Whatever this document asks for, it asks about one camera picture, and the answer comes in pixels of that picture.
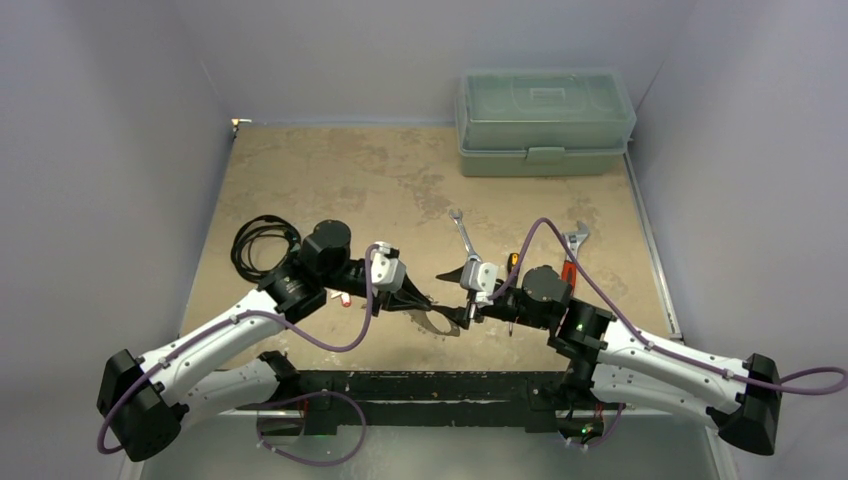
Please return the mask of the white red small key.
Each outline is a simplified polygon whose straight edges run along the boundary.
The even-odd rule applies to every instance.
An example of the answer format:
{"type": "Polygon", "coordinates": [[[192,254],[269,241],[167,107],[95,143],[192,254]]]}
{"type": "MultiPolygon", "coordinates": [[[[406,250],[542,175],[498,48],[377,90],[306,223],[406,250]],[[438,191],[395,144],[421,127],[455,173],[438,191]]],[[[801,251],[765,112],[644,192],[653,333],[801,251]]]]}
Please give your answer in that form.
{"type": "Polygon", "coordinates": [[[352,305],[351,296],[343,291],[332,290],[330,298],[337,299],[344,308],[349,308],[352,305]]]}

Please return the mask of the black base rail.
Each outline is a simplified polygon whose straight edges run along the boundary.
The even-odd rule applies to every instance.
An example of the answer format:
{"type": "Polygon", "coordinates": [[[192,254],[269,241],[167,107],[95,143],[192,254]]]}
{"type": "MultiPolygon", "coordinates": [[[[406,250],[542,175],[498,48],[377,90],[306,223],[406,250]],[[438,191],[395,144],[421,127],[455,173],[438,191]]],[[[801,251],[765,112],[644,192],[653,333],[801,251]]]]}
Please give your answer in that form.
{"type": "Polygon", "coordinates": [[[308,370],[280,384],[276,400],[337,392],[351,398],[366,425],[520,428],[554,432],[557,413],[577,404],[562,372],[308,370]]]}

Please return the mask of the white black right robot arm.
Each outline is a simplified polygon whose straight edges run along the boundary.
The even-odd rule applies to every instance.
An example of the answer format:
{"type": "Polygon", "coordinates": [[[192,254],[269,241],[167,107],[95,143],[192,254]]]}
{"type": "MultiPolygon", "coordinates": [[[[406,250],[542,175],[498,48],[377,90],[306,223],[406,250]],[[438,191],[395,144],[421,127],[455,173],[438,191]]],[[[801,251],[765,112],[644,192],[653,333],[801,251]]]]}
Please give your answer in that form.
{"type": "Polygon", "coordinates": [[[569,404],[625,403],[675,413],[738,449],[774,454],[782,396],[773,388],[779,374],[771,358],[722,357],[631,330],[612,312],[574,298],[549,265],[527,271],[518,286],[498,279],[491,263],[438,278],[468,292],[468,306],[438,309],[462,327],[491,318],[547,331],[548,346],[570,361],[561,381],[569,404]]]}

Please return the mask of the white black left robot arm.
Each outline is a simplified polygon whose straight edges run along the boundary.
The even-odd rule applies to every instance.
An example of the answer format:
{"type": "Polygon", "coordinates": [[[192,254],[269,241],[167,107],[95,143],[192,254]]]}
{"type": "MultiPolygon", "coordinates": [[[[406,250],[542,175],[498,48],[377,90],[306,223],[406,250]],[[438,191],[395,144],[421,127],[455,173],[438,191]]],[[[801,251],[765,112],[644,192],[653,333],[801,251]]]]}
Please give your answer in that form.
{"type": "Polygon", "coordinates": [[[233,370],[222,367],[266,338],[289,331],[325,351],[345,353],[364,341],[381,312],[431,310],[432,301],[409,278],[392,244],[376,241],[354,259],[351,229],[342,221],[321,221],[303,236],[280,217],[263,220],[280,227],[288,249],[270,270],[249,271],[248,229],[239,230],[230,259],[253,289],[183,337],[141,355],[122,349],[106,361],[96,400],[102,416],[96,437],[100,454],[144,461],[168,447],[191,421],[244,405],[292,405],[297,371],[283,354],[270,352],[233,370]],[[297,325],[327,303],[329,291],[365,301],[361,329],[345,345],[324,342],[297,325]]]}

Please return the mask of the small silver open-end wrench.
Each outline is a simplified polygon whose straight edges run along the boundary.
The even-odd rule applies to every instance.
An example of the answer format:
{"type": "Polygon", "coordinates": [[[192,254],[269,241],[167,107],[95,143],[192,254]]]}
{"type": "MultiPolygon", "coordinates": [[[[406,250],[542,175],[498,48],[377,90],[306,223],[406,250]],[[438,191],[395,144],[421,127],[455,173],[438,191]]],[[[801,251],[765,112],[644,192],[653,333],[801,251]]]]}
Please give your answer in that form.
{"type": "Polygon", "coordinates": [[[467,252],[467,260],[468,261],[480,261],[481,257],[476,252],[476,250],[474,249],[473,244],[471,242],[471,239],[468,235],[467,229],[466,229],[466,227],[463,223],[463,212],[462,212],[462,210],[461,209],[458,209],[458,210],[451,209],[451,210],[448,211],[448,215],[451,218],[451,220],[455,223],[455,225],[458,229],[459,235],[460,235],[460,237],[463,241],[465,250],[467,252]]]}

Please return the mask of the green translucent plastic toolbox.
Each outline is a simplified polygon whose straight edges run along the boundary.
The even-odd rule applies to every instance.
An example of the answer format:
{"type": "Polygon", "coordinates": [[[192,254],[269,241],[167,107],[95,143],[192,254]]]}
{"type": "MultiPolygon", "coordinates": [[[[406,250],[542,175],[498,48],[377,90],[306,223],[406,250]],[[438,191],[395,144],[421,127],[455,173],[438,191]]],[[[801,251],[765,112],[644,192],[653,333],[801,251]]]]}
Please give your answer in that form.
{"type": "Polygon", "coordinates": [[[468,70],[455,116],[466,177],[603,174],[626,152],[637,121],[610,68],[468,70]]]}

